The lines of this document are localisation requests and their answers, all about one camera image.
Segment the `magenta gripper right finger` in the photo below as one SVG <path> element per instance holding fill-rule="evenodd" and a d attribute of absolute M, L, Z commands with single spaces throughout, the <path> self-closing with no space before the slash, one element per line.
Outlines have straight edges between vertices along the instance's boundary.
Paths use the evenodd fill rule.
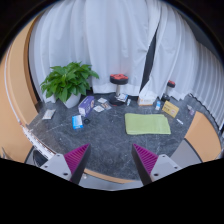
<path fill-rule="evenodd" d="M 181 170 L 167 155 L 156 155 L 137 144 L 132 145 L 131 153 L 144 186 Z"/>

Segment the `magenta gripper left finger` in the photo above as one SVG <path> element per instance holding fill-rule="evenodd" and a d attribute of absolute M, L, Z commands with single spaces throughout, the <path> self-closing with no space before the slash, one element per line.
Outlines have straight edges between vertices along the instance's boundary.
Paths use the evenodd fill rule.
<path fill-rule="evenodd" d="M 57 153 L 50 160 L 41 166 L 41 169 L 68 180 L 74 184 L 79 184 L 88 158 L 91 152 L 91 145 L 82 145 L 65 155 Z"/>

